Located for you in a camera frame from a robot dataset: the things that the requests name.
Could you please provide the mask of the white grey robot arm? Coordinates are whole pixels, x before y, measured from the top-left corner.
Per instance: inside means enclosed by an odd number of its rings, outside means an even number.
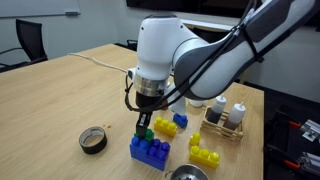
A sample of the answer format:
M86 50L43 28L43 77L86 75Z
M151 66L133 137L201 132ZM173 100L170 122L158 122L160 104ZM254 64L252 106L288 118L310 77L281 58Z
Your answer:
M144 138L152 113L186 99L208 100L305 24L320 0L250 0L243 17L222 39L208 43L173 14L150 15L140 26L137 65L128 71L139 113L136 133Z

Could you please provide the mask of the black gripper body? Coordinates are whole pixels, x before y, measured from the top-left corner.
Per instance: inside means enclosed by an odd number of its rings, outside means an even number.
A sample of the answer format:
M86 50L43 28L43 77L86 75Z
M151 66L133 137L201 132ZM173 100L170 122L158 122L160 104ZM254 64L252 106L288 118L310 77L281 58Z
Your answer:
M137 92L135 103L139 112L152 112L161 106L160 100L161 96L149 97Z

